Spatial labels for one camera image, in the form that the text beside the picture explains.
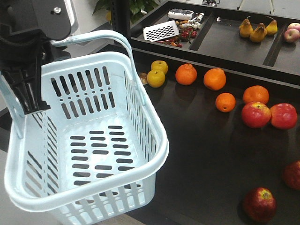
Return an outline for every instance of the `red apple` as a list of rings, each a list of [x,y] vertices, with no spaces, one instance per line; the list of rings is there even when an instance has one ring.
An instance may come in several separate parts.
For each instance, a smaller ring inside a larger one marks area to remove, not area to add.
[[[242,120],[244,124],[251,128],[262,128],[270,118],[270,109],[261,102],[249,102],[242,109]]]
[[[276,214],[276,199],[265,187],[257,187],[249,191],[242,203],[245,213],[256,222],[270,221]]]
[[[300,191],[300,161],[287,165],[283,170],[282,179],[287,186]]]
[[[284,33],[284,39],[288,43],[296,42],[300,38],[300,32],[297,29],[289,29]]]
[[[287,27],[287,30],[289,29],[296,29],[298,31],[300,31],[300,23],[298,22],[293,22],[291,23],[288,27]]]
[[[270,123],[278,129],[293,128],[298,119],[298,115],[294,106],[289,103],[280,103],[270,108],[271,120]]]

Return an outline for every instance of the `black shelf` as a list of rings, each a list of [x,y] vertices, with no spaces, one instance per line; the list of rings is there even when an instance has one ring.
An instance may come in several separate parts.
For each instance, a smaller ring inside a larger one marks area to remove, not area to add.
[[[169,20],[167,13],[173,8],[205,14],[203,26],[192,43],[178,48],[145,41],[143,28],[166,22]],[[170,0],[134,24],[131,28],[131,45],[154,53],[300,85],[300,42],[288,44],[283,40],[287,26],[300,21],[272,15],[277,20],[278,33],[273,37],[267,36],[261,43],[256,44],[239,36],[238,27],[248,16],[251,16],[250,21],[254,29],[259,23],[268,25],[271,21],[266,14]]]
[[[124,52],[114,45],[103,49],[107,50]],[[300,214],[295,209],[300,207],[300,195],[283,183],[281,172],[300,159],[300,122],[290,130],[271,125],[252,129],[243,124],[240,114],[243,91],[252,85],[269,90],[267,106],[288,102],[300,112],[300,87],[225,69],[225,87],[211,91],[204,86],[203,76],[213,66],[135,48],[133,53],[137,72],[148,72],[154,60],[169,65],[165,84],[145,89],[167,131],[170,152],[157,172],[153,201],[128,214],[145,224],[151,224],[142,216],[148,211],[182,225],[256,225],[240,203],[250,189],[262,186],[273,192],[278,203],[276,216],[268,224],[298,224]],[[194,65],[198,77],[192,85],[183,86],[174,74],[187,62]],[[222,92],[236,97],[237,105],[230,113],[215,108]]]

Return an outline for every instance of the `metal grater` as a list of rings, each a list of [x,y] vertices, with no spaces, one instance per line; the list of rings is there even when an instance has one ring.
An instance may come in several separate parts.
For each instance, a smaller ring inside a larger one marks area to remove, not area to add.
[[[165,38],[179,35],[178,28],[174,20],[163,22],[150,27],[145,27],[143,30],[145,41],[159,41]]]

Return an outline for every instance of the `light blue basket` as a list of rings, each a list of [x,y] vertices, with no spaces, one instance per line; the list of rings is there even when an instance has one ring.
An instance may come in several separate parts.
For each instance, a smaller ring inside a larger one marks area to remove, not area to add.
[[[101,52],[42,66],[50,110],[24,115],[1,76],[13,117],[5,188],[19,208],[49,211],[64,225],[94,224],[149,203],[168,155],[166,131],[121,34],[95,31],[56,45],[97,38],[118,41],[129,57]]]

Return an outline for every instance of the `pear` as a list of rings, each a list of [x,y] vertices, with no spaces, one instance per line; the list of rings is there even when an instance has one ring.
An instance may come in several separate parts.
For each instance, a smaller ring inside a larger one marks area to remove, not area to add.
[[[257,28],[250,34],[250,40],[255,43],[260,43],[264,40],[267,34],[265,25],[260,23]]]
[[[240,24],[240,29],[242,28],[242,26],[243,26],[243,24],[244,24],[245,22],[250,23],[250,21],[249,21],[249,18],[250,18],[250,17],[251,17],[251,16],[247,16],[247,18],[243,20],[243,22]]]
[[[277,21],[274,20],[274,18],[267,16],[266,17],[272,19],[272,21],[269,23],[269,25],[266,27],[267,35],[273,36],[277,33],[278,27],[277,27]]]
[[[253,28],[250,22],[243,21],[240,25],[240,36],[242,38],[250,37],[250,34],[253,32]]]

